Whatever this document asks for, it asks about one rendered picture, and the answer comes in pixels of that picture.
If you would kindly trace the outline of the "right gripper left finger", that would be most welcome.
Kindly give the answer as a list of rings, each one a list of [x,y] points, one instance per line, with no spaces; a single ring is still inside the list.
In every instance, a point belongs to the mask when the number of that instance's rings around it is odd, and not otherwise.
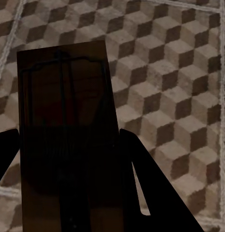
[[[17,129],[0,132],[0,180],[20,149]]]

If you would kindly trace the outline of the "mousetrap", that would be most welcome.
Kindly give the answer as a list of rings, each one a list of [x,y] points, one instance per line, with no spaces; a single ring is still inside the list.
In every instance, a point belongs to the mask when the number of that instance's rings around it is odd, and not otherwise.
[[[105,40],[17,52],[23,232],[124,232]]]

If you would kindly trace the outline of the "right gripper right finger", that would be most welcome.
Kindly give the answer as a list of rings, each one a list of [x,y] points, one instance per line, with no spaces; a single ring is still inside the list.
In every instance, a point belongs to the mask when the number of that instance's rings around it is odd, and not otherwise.
[[[151,216],[141,213],[133,165]],[[120,129],[124,232],[204,232],[139,138]]]

